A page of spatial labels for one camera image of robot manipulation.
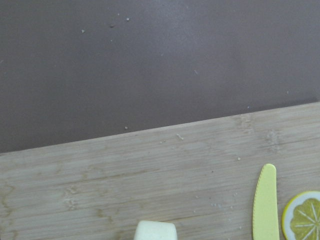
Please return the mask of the yellow plastic knife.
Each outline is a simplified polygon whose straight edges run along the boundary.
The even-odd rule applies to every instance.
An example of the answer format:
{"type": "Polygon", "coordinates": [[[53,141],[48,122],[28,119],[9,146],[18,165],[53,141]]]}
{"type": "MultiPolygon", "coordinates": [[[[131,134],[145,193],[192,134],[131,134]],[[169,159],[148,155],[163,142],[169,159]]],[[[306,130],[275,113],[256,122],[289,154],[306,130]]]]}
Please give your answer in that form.
{"type": "Polygon", "coordinates": [[[277,170],[265,164],[260,171],[253,200],[252,237],[254,240],[278,240],[277,170]]]}

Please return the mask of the white steamed bun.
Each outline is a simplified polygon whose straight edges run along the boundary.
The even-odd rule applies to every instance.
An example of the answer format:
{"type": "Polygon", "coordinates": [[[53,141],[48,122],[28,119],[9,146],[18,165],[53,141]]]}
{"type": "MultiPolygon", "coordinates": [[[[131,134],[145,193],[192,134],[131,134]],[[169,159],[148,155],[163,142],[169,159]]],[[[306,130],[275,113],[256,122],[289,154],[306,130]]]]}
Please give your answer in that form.
{"type": "Polygon", "coordinates": [[[134,240],[177,240],[178,234],[173,223],[142,220],[138,223],[134,240]]]}

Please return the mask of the upper lemon slice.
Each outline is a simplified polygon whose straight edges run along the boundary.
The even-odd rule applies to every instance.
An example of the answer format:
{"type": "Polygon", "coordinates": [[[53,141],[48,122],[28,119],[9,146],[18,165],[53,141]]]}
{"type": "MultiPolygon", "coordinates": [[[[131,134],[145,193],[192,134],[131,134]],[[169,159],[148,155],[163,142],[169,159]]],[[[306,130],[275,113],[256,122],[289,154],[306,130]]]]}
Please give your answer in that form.
{"type": "Polygon", "coordinates": [[[285,206],[281,228],[286,240],[320,239],[320,192],[304,191],[285,206]]]}

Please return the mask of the bamboo cutting board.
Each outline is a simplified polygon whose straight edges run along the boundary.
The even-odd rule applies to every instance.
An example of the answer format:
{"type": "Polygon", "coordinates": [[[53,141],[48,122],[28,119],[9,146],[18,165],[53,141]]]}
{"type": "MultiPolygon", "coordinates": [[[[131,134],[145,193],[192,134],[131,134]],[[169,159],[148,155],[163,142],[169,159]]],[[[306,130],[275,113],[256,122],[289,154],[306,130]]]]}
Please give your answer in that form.
{"type": "Polygon", "coordinates": [[[319,103],[3,153],[0,237],[131,240],[149,220],[180,240],[250,240],[267,163],[280,212],[320,188],[319,103]]]}

